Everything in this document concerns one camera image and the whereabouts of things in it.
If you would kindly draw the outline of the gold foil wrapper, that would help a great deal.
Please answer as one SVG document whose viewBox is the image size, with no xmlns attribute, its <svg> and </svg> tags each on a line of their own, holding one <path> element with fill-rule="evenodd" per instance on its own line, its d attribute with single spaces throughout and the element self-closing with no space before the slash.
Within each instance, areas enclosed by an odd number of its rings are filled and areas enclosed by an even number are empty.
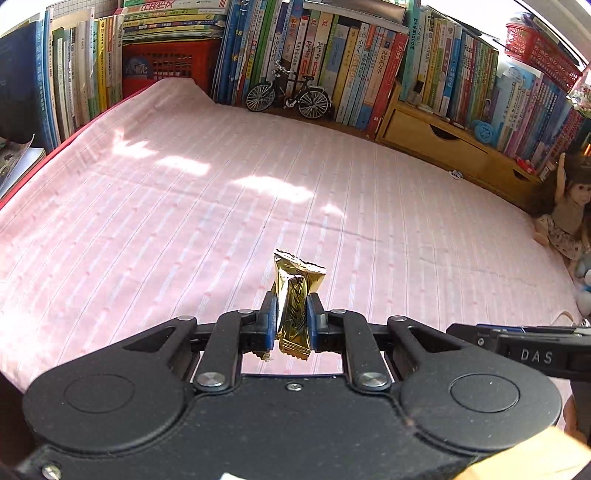
<svg viewBox="0 0 591 480">
<path fill-rule="evenodd" d="M 277 298 L 276 339 L 280 352 L 307 361 L 311 355 L 311 334 L 305 317 L 305 300 L 320 289 L 325 267 L 304 261 L 289 252 L 273 252 L 273 292 Z"/>
</svg>

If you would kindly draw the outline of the brown haired doll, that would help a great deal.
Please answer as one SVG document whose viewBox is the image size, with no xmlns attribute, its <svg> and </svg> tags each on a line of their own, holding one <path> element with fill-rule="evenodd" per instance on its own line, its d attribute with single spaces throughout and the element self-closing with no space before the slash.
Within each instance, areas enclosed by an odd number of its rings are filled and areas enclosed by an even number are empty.
<svg viewBox="0 0 591 480">
<path fill-rule="evenodd" d="M 563 152 L 558 158 L 554 205 L 534 219 L 534 240 L 552 247 L 575 278 L 576 267 L 590 251 L 587 206 L 590 204 L 590 158 Z"/>
</svg>

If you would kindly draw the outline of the pink striped tablecloth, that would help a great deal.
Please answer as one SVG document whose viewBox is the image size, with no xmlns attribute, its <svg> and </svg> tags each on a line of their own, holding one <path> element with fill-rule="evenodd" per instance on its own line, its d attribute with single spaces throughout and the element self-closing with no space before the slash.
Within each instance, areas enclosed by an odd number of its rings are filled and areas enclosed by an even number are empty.
<svg viewBox="0 0 591 480">
<path fill-rule="evenodd" d="M 174 316 L 257 308 L 278 249 L 325 267 L 325 307 L 375 323 L 541 325 L 577 310 L 561 259 L 501 198 L 169 79 L 100 116 L 2 208 L 2 373 L 25 389 Z"/>
</svg>

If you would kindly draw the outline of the wooden drawer organizer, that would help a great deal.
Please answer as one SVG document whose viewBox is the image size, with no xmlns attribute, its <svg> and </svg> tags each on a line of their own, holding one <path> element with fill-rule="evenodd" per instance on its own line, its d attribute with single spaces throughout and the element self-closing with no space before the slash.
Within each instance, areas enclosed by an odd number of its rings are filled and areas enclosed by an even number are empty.
<svg viewBox="0 0 591 480">
<path fill-rule="evenodd" d="M 541 195 L 541 181 L 470 132 L 399 100 L 394 85 L 388 109 L 377 132 L 377 142 L 403 151 L 447 171 L 456 170 L 468 181 L 531 214 Z"/>
</svg>

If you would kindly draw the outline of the black miniature bicycle model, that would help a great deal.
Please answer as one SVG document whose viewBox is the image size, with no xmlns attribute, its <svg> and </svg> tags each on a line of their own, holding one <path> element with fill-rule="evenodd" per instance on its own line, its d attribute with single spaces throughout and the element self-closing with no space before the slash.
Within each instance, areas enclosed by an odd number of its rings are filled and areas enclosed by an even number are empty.
<svg viewBox="0 0 591 480">
<path fill-rule="evenodd" d="M 245 107 L 250 112 L 264 112 L 271 107 L 294 109 L 305 119 L 318 120 L 332 110 L 332 99 L 322 86 L 312 83 L 314 76 L 291 80 L 291 72 L 276 62 L 270 80 L 254 85 L 247 92 Z"/>
</svg>

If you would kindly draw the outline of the blue yarn ball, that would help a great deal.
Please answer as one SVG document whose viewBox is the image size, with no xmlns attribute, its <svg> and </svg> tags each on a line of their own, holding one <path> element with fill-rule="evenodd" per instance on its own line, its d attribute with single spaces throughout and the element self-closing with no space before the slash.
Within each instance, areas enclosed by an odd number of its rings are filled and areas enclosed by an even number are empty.
<svg viewBox="0 0 591 480">
<path fill-rule="evenodd" d="M 484 145 L 495 147 L 497 145 L 497 131 L 488 122 L 474 120 L 471 124 L 475 138 Z"/>
</svg>

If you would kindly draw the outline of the flat magazine stack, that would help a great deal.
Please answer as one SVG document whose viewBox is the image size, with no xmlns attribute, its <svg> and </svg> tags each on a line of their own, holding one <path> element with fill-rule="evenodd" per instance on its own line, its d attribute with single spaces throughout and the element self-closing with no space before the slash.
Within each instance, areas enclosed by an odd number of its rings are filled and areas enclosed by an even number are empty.
<svg viewBox="0 0 591 480">
<path fill-rule="evenodd" d="M 21 144 L 1 138 L 0 149 L 0 199 L 4 200 L 16 184 L 35 165 L 46 157 L 43 148 L 33 147 L 34 138 Z"/>
</svg>

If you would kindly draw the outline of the red plastic crate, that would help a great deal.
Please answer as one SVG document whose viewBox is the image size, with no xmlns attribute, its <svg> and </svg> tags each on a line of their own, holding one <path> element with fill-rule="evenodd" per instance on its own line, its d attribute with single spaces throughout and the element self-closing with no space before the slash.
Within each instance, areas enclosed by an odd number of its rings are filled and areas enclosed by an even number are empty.
<svg viewBox="0 0 591 480">
<path fill-rule="evenodd" d="M 122 48 L 123 97 L 167 78 L 190 78 L 206 93 L 221 49 L 219 39 L 148 42 Z"/>
</svg>

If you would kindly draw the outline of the dark blue folder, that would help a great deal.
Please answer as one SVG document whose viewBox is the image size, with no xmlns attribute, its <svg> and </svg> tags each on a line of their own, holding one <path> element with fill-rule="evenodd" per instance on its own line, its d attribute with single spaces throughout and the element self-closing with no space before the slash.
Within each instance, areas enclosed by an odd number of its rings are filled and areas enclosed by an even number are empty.
<svg viewBox="0 0 591 480">
<path fill-rule="evenodd" d="M 1 38 L 1 136 L 16 143 L 53 148 L 42 64 L 43 21 Z"/>
</svg>

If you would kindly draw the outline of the red mesh basket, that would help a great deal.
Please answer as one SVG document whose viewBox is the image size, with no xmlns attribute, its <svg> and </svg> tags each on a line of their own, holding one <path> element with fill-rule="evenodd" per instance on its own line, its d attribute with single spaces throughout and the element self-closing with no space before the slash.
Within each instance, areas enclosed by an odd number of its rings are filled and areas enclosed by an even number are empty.
<svg viewBox="0 0 591 480">
<path fill-rule="evenodd" d="M 508 23 L 505 52 L 508 56 L 534 67 L 569 93 L 582 73 L 575 61 L 553 40 L 535 28 Z"/>
</svg>

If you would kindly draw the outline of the horizontal book stack on crate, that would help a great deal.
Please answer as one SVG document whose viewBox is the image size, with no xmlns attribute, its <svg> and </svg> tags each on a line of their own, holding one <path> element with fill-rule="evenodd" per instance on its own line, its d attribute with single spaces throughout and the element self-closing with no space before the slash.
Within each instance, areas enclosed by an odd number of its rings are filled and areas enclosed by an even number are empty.
<svg viewBox="0 0 591 480">
<path fill-rule="evenodd" d="M 228 20 L 225 0 L 121 1 L 126 44 L 221 38 Z"/>
</svg>

